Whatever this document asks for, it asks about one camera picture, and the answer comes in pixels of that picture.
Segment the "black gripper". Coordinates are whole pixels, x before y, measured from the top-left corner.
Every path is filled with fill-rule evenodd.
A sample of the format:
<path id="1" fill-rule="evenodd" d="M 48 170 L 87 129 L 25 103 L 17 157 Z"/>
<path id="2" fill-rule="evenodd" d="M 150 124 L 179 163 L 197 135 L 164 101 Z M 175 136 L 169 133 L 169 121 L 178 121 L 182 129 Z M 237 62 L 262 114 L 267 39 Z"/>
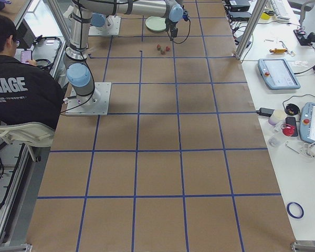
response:
<path id="1" fill-rule="evenodd" d="M 177 22 L 167 20 L 166 21 L 166 30 L 169 30 L 169 38 L 170 38 L 170 40 L 173 40 L 173 37 L 177 37 L 177 34 L 178 34 Z"/>

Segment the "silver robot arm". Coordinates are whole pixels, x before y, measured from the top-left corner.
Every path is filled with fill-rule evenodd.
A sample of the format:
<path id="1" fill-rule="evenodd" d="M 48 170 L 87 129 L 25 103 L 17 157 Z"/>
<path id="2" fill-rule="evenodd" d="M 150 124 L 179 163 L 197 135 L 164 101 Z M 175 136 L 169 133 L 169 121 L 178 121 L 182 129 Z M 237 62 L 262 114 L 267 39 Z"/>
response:
<path id="1" fill-rule="evenodd" d="M 90 25 L 94 27 L 111 27 L 113 26 L 112 16 L 92 13 Z"/>
<path id="2" fill-rule="evenodd" d="M 86 60 L 87 42 L 92 14 L 115 14 L 163 17 L 167 29 L 177 36 L 176 24 L 183 18 L 182 1 L 72 1 L 70 43 L 66 48 L 64 63 L 67 78 L 76 92 L 78 104 L 85 105 L 95 99 L 95 81 Z"/>

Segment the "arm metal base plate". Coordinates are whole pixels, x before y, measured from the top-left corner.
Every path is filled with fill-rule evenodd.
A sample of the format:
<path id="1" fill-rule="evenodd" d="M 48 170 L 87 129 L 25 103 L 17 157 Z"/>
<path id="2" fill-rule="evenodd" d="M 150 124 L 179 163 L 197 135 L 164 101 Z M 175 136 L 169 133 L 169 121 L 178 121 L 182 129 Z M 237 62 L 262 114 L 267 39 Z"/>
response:
<path id="1" fill-rule="evenodd" d="M 94 16 L 89 29 L 89 36 L 118 36 L 120 31 L 120 16 Z"/>
<path id="2" fill-rule="evenodd" d="M 62 113 L 67 116 L 106 116 L 109 109 L 111 86 L 110 82 L 96 82 L 94 93 L 86 97 L 78 96 L 72 87 L 70 97 L 73 96 L 73 98 L 68 99 L 67 108 Z"/>

